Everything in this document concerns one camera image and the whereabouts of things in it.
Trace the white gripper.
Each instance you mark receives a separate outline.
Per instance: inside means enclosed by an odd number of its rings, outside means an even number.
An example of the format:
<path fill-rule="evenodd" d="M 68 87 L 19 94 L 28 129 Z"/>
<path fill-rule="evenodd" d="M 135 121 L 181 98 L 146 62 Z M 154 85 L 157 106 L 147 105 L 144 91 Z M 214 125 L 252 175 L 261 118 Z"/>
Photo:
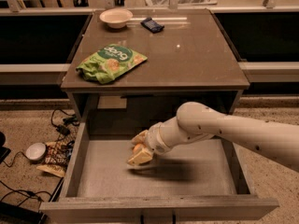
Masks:
<path fill-rule="evenodd" d="M 133 145 L 142 144 L 142 148 L 136 154 L 132 153 L 132 156 L 127 161 L 128 164 L 132 166 L 144 164 L 152 160 L 152 153 L 163 155 L 170 151 L 170 148 L 164 143 L 160 135 L 161 126 L 162 123 L 159 122 L 151 126 L 148 130 L 137 134 L 131 140 Z"/>

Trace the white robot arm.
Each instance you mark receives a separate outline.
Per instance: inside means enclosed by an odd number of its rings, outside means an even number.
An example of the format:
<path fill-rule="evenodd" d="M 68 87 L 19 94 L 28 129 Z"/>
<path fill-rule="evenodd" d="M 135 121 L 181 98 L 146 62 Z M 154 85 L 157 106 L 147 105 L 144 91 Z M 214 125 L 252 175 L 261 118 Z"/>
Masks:
<path fill-rule="evenodd" d="M 291 124 L 222 114 L 206 105 L 188 102 L 177 114 L 152 125 L 132 139 L 128 163 L 147 163 L 179 145 L 218 136 L 296 172 L 299 171 L 299 127 Z"/>

